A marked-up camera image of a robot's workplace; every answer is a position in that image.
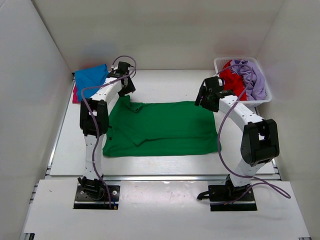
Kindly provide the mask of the green t shirt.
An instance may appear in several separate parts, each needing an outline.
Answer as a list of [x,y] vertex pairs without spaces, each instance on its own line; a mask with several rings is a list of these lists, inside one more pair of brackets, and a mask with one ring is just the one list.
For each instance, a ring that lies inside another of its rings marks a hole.
[[117,100],[110,115],[105,157],[162,157],[216,153],[214,114],[192,101],[143,103]]

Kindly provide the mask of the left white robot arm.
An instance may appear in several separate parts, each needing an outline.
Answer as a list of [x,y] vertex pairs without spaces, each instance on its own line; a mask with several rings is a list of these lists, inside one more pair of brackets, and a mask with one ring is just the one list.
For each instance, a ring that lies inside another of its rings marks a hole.
[[136,66],[120,61],[111,68],[101,84],[81,91],[84,95],[88,90],[97,89],[91,97],[82,98],[79,119],[85,140],[85,167],[78,181],[83,192],[94,201],[110,196],[102,171],[102,143],[110,124],[108,104],[116,95],[123,97],[136,90],[131,79],[135,73]]

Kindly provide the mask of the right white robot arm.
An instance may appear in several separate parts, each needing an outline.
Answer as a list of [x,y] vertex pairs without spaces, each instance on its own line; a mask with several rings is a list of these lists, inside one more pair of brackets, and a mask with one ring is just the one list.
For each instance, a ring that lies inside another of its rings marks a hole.
[[249,191],[250,182],[258,170],[279,155],[277,123],[262,118],[240,103],[232,90],[224,89],[222,79],[217,76],[203,80],[194,104],[215,113],[224,113],[224,117],[230,118],[242,131],[241,160],[235,170],[230,171],[224,185],[197,197],[202,200],[222,196],[234,201]]

